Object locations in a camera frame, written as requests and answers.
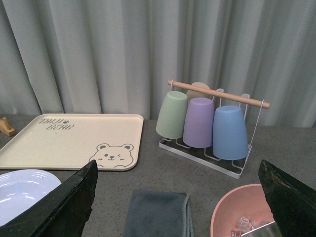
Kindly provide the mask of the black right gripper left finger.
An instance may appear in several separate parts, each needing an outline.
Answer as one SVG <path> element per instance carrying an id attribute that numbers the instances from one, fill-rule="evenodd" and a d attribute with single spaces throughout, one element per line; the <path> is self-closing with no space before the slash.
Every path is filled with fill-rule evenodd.
<path id="1" fill-rule="evenodd" d="M 92 212 L 98 168 L 90 161 L 35 205 L 1 226 L 2 237 L 80 237 Z"/>

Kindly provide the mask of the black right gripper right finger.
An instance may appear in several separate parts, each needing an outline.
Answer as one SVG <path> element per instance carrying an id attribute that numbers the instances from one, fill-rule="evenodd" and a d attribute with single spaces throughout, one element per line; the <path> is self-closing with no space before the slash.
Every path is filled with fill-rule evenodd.
<path id="1" fill-rule="evenodd" d="M 283 237 L 316 235 L 316 191 L 262 160 L 258 170 L 266 202 Z"/>

